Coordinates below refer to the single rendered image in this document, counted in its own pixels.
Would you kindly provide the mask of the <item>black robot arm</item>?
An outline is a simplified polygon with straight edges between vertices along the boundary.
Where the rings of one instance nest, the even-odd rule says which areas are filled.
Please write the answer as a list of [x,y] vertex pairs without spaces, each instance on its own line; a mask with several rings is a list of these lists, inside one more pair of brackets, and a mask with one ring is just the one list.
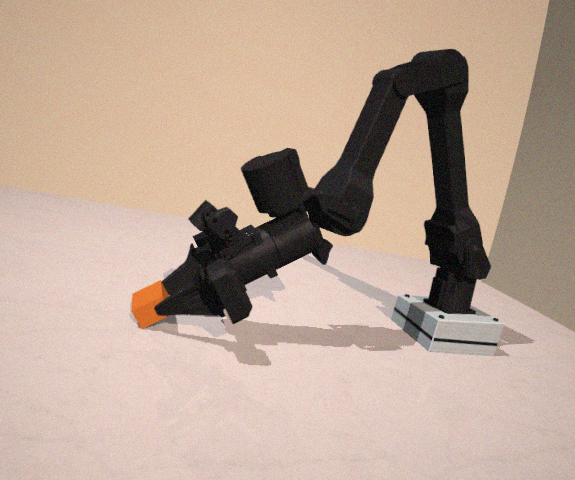
[[[283,266],[310,253],[327,264],[333,244],[320,228],[341,236],[363,228],[376,168],[407,98],[414,95],[427,115],[436,201],[431,220],[424,220],[425,245],[430,264],[439,266],[423,301],[446,314],[476,314],[470,309],[476,282],[486,279],[491,264],[468,199],[460,116],[469,92],[468,69],[459,51],[442,49],[421,51],[408,63],[380,70],[340,158],[315,188],[308,187],[293,148],[241,166],[258,212],[274,218],[263,225]],[[248,227],[239,230],[237,219],[230,208],[218,210],[206,199],[188,218],[222,248],[212,244],[226,261],[255,235],[253,230],[244,234]]]

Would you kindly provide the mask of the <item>orange block with dark blue square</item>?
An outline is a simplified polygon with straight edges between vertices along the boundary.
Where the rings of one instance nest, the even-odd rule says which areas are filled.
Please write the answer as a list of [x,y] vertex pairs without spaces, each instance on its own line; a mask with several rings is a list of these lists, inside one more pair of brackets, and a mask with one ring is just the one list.
[[155,306],[169,297],[162,281],[136,291],[132,298],[132,313],[141,329],[146,328],[157,321],[161,321],[170,315],[158,315]]

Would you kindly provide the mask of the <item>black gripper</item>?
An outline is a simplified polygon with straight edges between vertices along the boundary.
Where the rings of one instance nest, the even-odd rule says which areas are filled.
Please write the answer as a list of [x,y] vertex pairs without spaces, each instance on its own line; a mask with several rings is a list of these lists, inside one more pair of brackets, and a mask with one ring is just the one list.
[[265,226],[247,227],[244,234],[255,231],[253,241],[227,261],[215,252],[222,248],[206,233],[194,235],[198,247],[191,243],[184,263],[162,281],[171,296],[155,306],[157,314],[225,317],[226,309],[233,325],[247,318],[253,306],[245,285],[265,275],[272,279],[283,267]]

